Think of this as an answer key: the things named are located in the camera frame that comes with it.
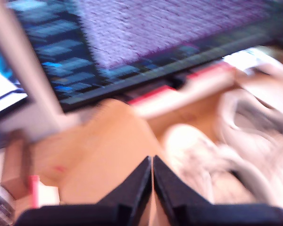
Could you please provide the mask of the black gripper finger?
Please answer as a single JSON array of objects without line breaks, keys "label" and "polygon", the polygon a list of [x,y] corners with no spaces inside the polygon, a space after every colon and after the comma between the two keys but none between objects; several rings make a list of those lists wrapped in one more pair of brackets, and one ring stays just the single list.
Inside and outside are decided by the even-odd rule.
[{"label": "black gripper finger", "polygon": [[153,157],[153,179],[158,219],[162,226],[184,226],[189,205],[211,203],[186,185],[157,155]]},{"label": "black gripper finger", "polygon": [[131,174],[98,204],[112,207],[110,226],[147,226],[151,207],[151,157],[146,156]]}]

